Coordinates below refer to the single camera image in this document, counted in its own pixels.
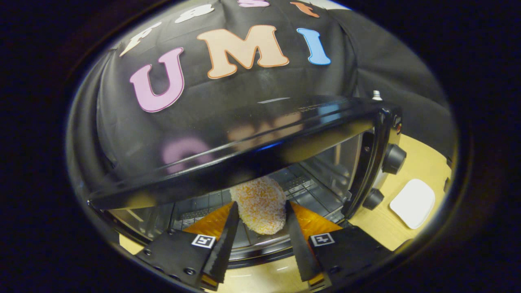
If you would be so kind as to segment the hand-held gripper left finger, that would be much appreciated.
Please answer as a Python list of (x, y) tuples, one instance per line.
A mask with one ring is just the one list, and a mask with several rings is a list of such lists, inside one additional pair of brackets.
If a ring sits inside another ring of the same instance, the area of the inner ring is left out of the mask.
[(185, 230), (164, 232), (136, 256), (182, 285), (215, 291), (224, 282), (238, 223), (233, 201)]

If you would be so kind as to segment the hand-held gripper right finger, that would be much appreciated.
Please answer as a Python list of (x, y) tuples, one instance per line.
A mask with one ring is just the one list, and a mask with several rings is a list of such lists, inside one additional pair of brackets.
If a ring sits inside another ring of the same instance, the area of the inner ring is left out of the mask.
[(392, 251), (361, 228), (341, 227), (287, 201), (286, 224), (301, 280), (309, 289), (340, 289), (362, 280)]

